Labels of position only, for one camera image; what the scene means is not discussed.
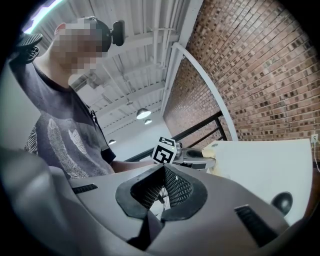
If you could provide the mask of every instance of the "white ceiling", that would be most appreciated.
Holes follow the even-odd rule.
[[[143,122],[136,120],[140,108],[160,115],[171,45],[179,40],[189,2],[65,0],[33,32],[43,34],[40,43],[43,52],[50,45],[56,27],[63,22],[96,16],[112,28],[115,21],[124,20],[124,45],[112,45],[96,69],[70,79],[71,86],[96,112],[103,133],[110,135],[132,122]]]

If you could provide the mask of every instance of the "graphic print on shirt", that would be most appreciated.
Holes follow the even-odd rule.
[[[100,165],[95,162],[91,157],[90,155],[87,153],[87,150],[85,148],[85,145],[83,144],[82,140],[81,140],[81,137],[78,133],[78,131],[75,129],[73,132],[71,132],[70,130],[68,130],[69,132],[69,136],[70,136],[70,139],[72,140],[72,142],[74,143],[74,145],[78,148],[78,150],[83,154],[83,156],[85,156],[91,163],[93,163],[95,166],[98,166],[100,167]],[[106,171],[102,171],[103,169],[101,168],[98,169],[98,168],[95,168],[93,170],[93,172],[96,174],[96,175],[106,175],[108,174]]]
[[[59,162],[65,172],[70,175],[71,179],[86,178],[88,174],[84,172],[75,161],[68,155],[66,146],[62,139],[59,127],[56,122],[51,118],[47,127],[47,134],[50,145],[59,159]]]
[[[30,154],[38,155],[38,141],[37,141],[37,128],[34,126],[26,141],[24,150]]]

